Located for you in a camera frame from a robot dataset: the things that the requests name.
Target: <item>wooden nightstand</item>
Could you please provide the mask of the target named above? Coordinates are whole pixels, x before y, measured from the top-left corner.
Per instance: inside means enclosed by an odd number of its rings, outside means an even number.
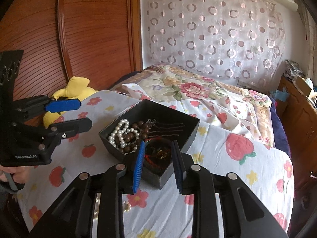
[[[291,149],[296,195],[302,196],[317,183],[310,177],[317,172],[317,110],[282,77],[278,90],[284,87],[290,96],[281,122]]]

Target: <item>black box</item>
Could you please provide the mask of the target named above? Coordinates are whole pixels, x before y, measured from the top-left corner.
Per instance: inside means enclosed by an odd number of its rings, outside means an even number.
[[[189,147],[193,143],[200,122],[198,118],[189,116],[185,113],[179,112],[156,102],[144,99],[140,103],[129,109],[127,112],[119,116],[116,120],[114,120],[99,133],[99,136],[101,137],[102,142],[104,143],[108,152],[115,158],[117,158],[120,162],[123,161],[124,155],[109,143],[108,137],[114,131],[115,127],[121,119],[128,119],[130,124],[140,120],[146,122],[148,119],[155,119],[158,122],[168,124],[178,124],[183,122],[185,127],[183,131],[179,134],[179,136],[170,137],[170,140],[177,140],[180,150],[183,153],[187,153]],[[142,179],[144,179],[154,187],[161,189],[166,184],[173,172],[174,169],[172,163],[167,167],[167,169],[161,176],[158,176],[152,173],[146,167],[143,167]]]

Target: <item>curtain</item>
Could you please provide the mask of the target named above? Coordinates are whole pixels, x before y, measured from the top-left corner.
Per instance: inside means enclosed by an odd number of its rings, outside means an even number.
[[[316,24],[302,0],[297,0],[296,2],[298,4],[298,13],[305,26],[308,41],[308,64],[303,65],[302,70],[305,72],[307,78],[310,78],[313,83],[317,83],[317,50],[315,49],[317,46]]]
[[[268,86],[285,48],[281,14],[268,0],[146,0],[153,63]]]

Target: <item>yellow plush toy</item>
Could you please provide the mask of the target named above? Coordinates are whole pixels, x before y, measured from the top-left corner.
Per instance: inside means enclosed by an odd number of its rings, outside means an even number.
[[[85,98],[95,94],[96,90],[91,87],[88,87],[90,80],[82,77],[71,77],[66,88],[56,91],[52,97],[56,100],[59,97],[67,97],[67,99],[78,98],[80,101],[83,101]],[[47,112],[43,117],[43,123],[45,128],[50,126],[56,119],[58,119],[63,113],[51,113]]]

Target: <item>human hand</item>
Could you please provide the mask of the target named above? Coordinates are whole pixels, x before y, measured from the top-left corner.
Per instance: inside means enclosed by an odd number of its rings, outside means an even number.
[[[7,182],[3,172],[13,174],[13,180],[17,183],[26,183],[29,179],[31,167],[22,166],[22,167],[4,167],[0,166],[0,181]]]

